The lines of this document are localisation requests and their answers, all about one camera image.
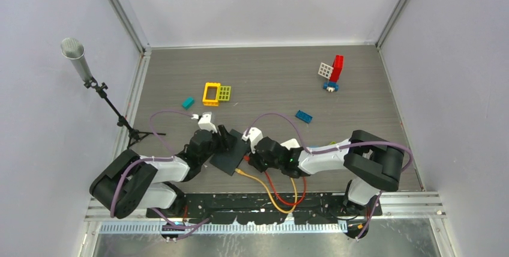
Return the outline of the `black network switch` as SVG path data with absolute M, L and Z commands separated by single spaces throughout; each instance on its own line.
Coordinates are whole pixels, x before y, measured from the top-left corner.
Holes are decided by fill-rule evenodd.
M 242 133 L 234 129 L 229 134 L 234 138 L 234 144 L 229 151 L 214 154 L 209 163 L 220 171 L 232 176 L 235 169 L 244 160 L 244 156 L 251 151 L 249 141 L 242 140 Z

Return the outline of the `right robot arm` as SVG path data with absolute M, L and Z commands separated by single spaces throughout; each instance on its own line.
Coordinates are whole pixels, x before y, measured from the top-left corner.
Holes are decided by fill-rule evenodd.
M 350 138 L 322 147 L 288 147 L 262 135 L 257 128 L 242 134 L 250 145 L 249 163 L 263 172 L 280 170 L 291 178 L 308 177 L 322 171 L 348 170 L 355 175 L 346 189 L 343 209 L 350 215 L 362 212 L 379 192 L 396 192 L 403 171 L 403 159 L 410 151 L 403 145 L 383 140 L 363 130 Z

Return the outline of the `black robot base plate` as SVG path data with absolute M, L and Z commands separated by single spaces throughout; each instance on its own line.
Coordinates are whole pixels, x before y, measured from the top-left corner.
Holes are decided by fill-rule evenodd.
M 346 206 L 344 194 L 307 193 L 302 203 L 291 213 L 277 210 L 265 193 L 192 193 L 175 201 L 169 209 L 159 209 L 165 217 L 199 223 L 208 219 L 216 225 L 230 225 L 238 222 L 246 225 L 282 224 L 293 218 L 296 225 L 332 224 L 340 220 L 357 219 L 363 221 L 375 209 L 375 216 L 381 216 L 382 210 L 375 202 L 377 196 L 370 199 L 368 205 Z

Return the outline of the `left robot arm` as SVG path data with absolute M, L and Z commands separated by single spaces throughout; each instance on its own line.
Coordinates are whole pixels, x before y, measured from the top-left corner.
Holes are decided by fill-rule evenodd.
M 240 132 L 227 131 L 223 125 L 216 133 L 195 131 L 184 149 L 169 159 L 142 157 L 126 149 L 91 183 L 89 193 L 113 218 L 123 219 L 136 209 L 178 217 L 187 200 L 176 182 L 192 180 L 206 161 L 237 165 L 249 149 Z

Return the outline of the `white square switch box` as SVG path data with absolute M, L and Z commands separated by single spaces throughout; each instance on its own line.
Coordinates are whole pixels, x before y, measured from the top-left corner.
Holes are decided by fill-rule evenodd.
M 287 140 L 285 142 L 282 142 L 280 145 L 285 147 L 285 148 L 287 148 L 287 149 L 289 149 L 289 150 L 301 147 L 301 145 L 299 144 L 299 142 L 295 138 L 289 139 L 289 140 Z

